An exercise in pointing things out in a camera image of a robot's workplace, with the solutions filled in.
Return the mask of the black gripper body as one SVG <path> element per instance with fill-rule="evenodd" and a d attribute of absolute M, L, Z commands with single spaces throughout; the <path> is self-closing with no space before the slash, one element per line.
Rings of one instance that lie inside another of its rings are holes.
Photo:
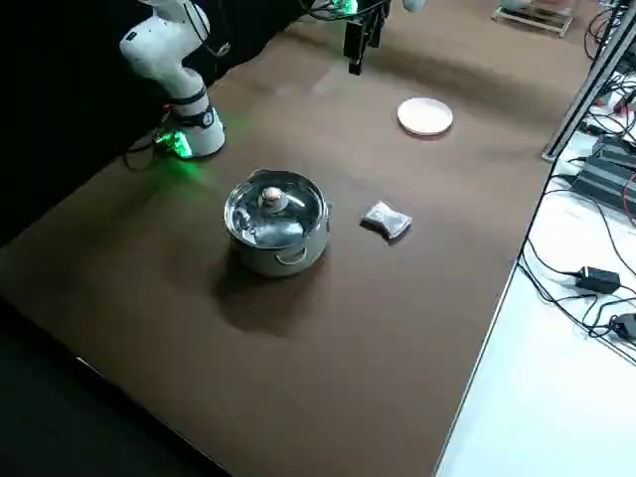
<path fill-rule="evenodd" d="M 391 11 L 390 0 L 351 0 L 347 2 L 347 20 L 362 21 L 379 17 L 385 19 Z"/>

